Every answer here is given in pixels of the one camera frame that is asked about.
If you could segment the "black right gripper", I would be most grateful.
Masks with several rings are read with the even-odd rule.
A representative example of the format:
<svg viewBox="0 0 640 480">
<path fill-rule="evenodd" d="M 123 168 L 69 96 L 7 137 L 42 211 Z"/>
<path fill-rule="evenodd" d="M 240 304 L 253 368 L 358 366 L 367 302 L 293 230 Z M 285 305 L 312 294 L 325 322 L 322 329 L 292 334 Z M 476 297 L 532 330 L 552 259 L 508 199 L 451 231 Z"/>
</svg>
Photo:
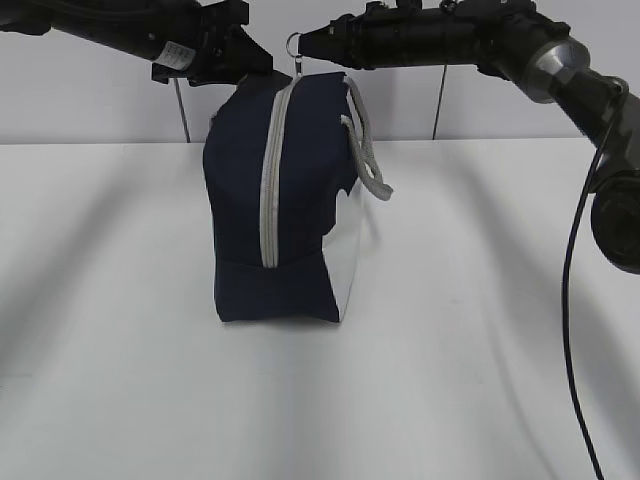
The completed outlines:
<svg viewBox="0 0 640 480">
<path fill-rule="evenodd" d="M 369 7 L 299 37 L 298 52 L 357 69 L 480 64 L 509 20 L 536 11 L 532 1 L 443 1 L 419 9 Z"/>
</svg>

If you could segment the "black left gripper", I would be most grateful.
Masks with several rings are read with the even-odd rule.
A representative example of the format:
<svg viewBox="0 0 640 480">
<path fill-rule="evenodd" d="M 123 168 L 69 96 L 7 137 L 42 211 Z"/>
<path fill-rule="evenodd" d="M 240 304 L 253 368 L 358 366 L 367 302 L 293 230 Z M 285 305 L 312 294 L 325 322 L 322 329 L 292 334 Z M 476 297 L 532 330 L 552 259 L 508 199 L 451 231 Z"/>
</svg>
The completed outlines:
<svg viewBox="0 0 640 480">
<path fill-rule="evenodd" d="M 185 1 L 162 12 L 160 53 L 151 79 L 167 84 L 185 79 L 192 87 L 239 85 L 249 77 L 284 84 L 292 77 L 274 68 L 272 55 L 241 27 L 249 23 L 249 4 L 221 1 L 199 5 Z M 229 61 L 225 59 L 229 49 Z"/>
</svg>

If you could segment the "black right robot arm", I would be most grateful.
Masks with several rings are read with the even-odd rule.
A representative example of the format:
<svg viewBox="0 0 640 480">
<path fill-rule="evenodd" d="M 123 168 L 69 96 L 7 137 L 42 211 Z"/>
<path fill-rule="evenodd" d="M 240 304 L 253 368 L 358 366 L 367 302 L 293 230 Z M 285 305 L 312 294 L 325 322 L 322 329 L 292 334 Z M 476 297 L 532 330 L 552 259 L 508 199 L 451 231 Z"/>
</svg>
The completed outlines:
<svg viewBox="0 0 640 480">
<path fill-rule="evenodd" d="M 596 245 L 618 269 L 639 271 L 639 99 L 590 66 L 570 27 L 532 1 L 369 2 L 303 33 L 299 53 L 355 70 L 474 65 L 531 101 L 555 103 L 601 153 L 587 190 Z"/>
</svg>

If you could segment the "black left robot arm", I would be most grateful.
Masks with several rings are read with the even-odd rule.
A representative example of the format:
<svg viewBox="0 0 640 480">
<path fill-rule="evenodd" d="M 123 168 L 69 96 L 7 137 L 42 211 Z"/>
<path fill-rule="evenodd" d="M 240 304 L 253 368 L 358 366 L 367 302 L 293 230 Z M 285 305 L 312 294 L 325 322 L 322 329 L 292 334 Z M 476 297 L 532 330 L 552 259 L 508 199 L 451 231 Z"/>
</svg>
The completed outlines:
<svg viewBox="0 0 640 480">
<path fill-rule="evenodd" d="M 219 1 L 3 1 L 1 30 L 30 36 L 61 31 L 151 63 L 151 79 L 192 87 L 283 85 L 291 79 L 244 30 L 249 4 Z"/>
</svg>

